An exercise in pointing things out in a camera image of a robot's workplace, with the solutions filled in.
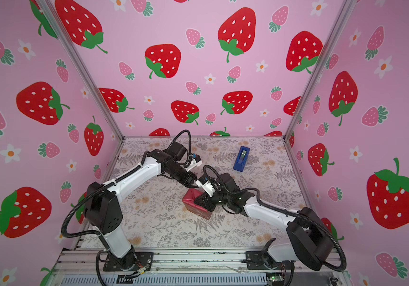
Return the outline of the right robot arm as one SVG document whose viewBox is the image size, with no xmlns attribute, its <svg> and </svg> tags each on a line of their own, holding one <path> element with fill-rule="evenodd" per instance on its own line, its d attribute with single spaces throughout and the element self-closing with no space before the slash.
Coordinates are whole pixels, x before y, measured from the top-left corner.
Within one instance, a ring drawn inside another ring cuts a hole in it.
<svg viewBox="0 0 409 286">
<path fill-rule="evenodd" d="M 246 259 L 248 266 L 276 269 L 282 262 L 292 260 L 319 271 L 326 265 L 334 244 L 327 235 L 328 229 L 311 209 L 294 211 L 269 204 L 261 200 L 257 189 L 239 188 L 229 174 L 216 179 L 203 175 L 194 185 L 204 191 L 194 203 L 207 211 L 222 206 L 231 214 L 258 219 L 287 234 L 289 243 L 279 244 L 270 239 L 258 257 Z"/>
</svg>

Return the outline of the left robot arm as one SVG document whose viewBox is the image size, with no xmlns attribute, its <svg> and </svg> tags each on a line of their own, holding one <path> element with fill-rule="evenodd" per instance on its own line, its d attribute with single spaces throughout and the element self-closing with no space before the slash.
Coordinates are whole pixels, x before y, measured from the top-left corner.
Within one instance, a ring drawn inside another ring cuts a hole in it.
<svg viewBox="0 0 409 286">
<path fill-rule="evenodd" d="M 190 188 L 197 176 L 191 169 L 199 167 L 202 160 L 199 155 L 191 153 L 187 161 L 181 163 L 186 149 L 179 143 L 171 143 L 164 150 L 146 151 L 141 162 L 121 176 L 105 182 L 92 194 L 87 195 L 84 217 L 97 231 L 97 237 L 104 248 L 117 259 L 133 257 L 133 246 L 126 238 L 121 223 L 123 213 L 121 204 L 134 190 L 149 180 L 165 176 Z"/>
</svg>

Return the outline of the maroon wrapping paper sheet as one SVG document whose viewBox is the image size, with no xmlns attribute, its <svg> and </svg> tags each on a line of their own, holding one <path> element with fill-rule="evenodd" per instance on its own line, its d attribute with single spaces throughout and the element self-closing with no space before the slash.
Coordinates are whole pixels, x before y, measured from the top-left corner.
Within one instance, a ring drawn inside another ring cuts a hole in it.
<svg viewBox="0 0 409 286">
<path fill-rule="evenodd" d="M 182 202 L 189 212 L 194 213 L 203 219 L 210 220 L 212 213 L 206 208 L 195 203 L 195 199 L 199 198 L 202 194 L 203 192 L 199 191 L 198 189 L 189 188 L 189 190 L 183 196 Z"/>
</svg>

